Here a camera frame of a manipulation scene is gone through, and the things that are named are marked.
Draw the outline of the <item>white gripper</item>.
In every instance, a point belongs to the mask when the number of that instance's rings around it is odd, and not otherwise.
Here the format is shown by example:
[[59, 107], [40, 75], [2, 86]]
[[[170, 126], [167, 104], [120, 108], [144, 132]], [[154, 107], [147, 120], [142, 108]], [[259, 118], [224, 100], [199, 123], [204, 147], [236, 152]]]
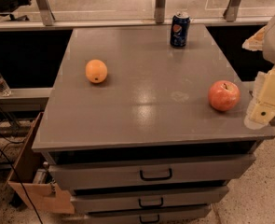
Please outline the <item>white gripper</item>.
[[[265, 60], [275, 64], [275, 15], [265, 27], [246, 39], [242, 47], [262, 51]], [[275, 65], [267, 73], [258, 72], [254, 80], [253, 98], [248, 105], [244, 124], [252, 130], [261, 129], [275, 117]]]

